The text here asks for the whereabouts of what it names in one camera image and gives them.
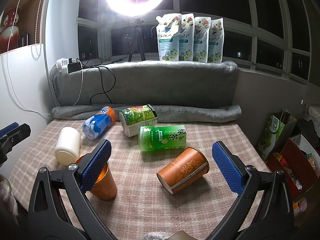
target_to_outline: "blue gripper pad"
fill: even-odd
[[[81,175],[80,190],[82,192],[92,190],[97,181],[103,167],[108,162],[111,156],[111,143],[107,140],[96,153],[92,161]]]
[[[14,122],[8,125],[7,127],[3,128],[2,130],[0,130],[0,138],[6,135],[8,132],[11,132],[13,129],[16,129],[18,127],[19,127],[19,124],[17,122]]]
[[[244,189],[243,176],[219,142],[215,142],[212,145],[212,157],[218,165],[231,191],[241,195]]]

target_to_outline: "green tea bottle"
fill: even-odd
[[[184,125],[140,127],[139,147],[142,152],[179,149],[186,145],[187,133]]]

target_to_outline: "fluffy fabric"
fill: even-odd
[[[16,223],[18,223],[18,221],[16,220],[16,217],[18,215],[17,202],[11,191],[11,186],[9,181],[1,174],[0,174],[0,201],[2,201],[6,210],[15,217],[15,221]]]
[[[165,233],[165,232],[152,232],[145,234],[142,240],[166,240],[173,234]]]
[[[219,64],[198,62],[143,61],[124,62],[107,66],[116,76],[116,85],[108,92],[115,104],[155,106],[190,106],[218,108],[230,106],[238,81],[234,62]],[[109,90],[114,77],[101,67],[103,85]],[[72,106],[79,97],[81,71],[63,76],[58,73],[52,80],[53,96],[60,106]],[[84,71],[83,86],[78,105],[109,102],[103,94],[100,72],[97,68]]]
[[[97,104],[92,106],[59,106],[52,109],[55,119],[83,120],[96,114],[104,106],[110,106],[116,112],[119,120],[119,112],[127,106],[119,104]],[[204,109],[188,106],[153,106],[158,116],[158,122],[213,122],[223,123],[235,121],[241,115],[238,105],[226,106],[217,109]]]

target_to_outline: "white cable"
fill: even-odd
[[[37,12],[37,19],[36,19],[36,35],[35,35],[35,44],[37,43],[37,27],[38,27],[38,17],[39,17],[39,10],[40,10],[41,1],[42,1],[42,0],[40,0],[40,2],[39,2],[38,12]],[[31,48],[31,53],[32,53],[32,56],[33,56],[33,58],[34,58],[34,59],[39,59],[39,58],[41,57],[41,51],[42,51],[42,49],[41,49],[41,48],[42,48],[42,44],[41,44],[41,42],[40,42],[40,54],[38,53],[38,49],[37,49],[37,46],[36,46],[36,52],[37,52],[37,55],[38,55],[38,57],[37,57],[37,58],[35,58],[35,57],[33,56],[32,48]]]
[[[75,103],[73,106],[75,106],[75,105],[78,103],[78,101],[79,101],[79,98],[80,98],[80,95],[81,95],[81,91],[82,91],[82,85],[83,85],[83,66],[82,66],[81,60],[79,60],[79,62],[80,62],[80,64],[81,64],[82,81],[81,81],[81,88],[80,88],[80,93],[79,93],[78,100],[76,101],[76,103]]]
[[[16,13],[15,13],[15,15],[14,15],[13,25],[12,25],[12,28],[11,28],[11,33],[10,33],[10,37],[9,37],[9,41],[8,41],[8,49],[7,49],[7,70],[8,70],[8,75],[9,75],[9,78],[10,78],[10,83],[11,83],[11,86],[12,86],[12,91],[13,91],[13,93],[14,93],[14,96],[16,97],[17,101],[18,101],[19,104],[22,106],[22,108],[24,108],[24,109],[27,110],[27,111],[33,112],[33,113],[45,114],[45,113],[41,113],[41,112],[37,112],[37,111],[30,110],[30,109],[26,108],[26,107],[19,101],[19,99],[18,99],[18,97],[17,97],[17,95],[16,95],[16,92],[14,91],[13,84],[12,84],[12,79],[11,79],[11,76],[10,76],[9,64],[8,64],[9,45],[10,45],[10,39],[11,39],[11,36],[12,36],[13,27],[14,27],[14,22],[15,22],[15,20],[16,20],[16,16],[17,16],[17,12],[18,12],[19,3],[20,3],[20,0],[18,1],[18,4],[17,4],[17,9],[16,9]]]

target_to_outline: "paper cup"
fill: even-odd
[[[209,172],[206,157],[196,148],[188,147],[157,173],[161,184],[175,194]]]
[[[76,160],[76,163],[81,161],[83,156]],[[90,192],[100,200],[110,200],[116,197],[118,189],[112,177],[109,168],[109,162],[103,167],[96,183]]]

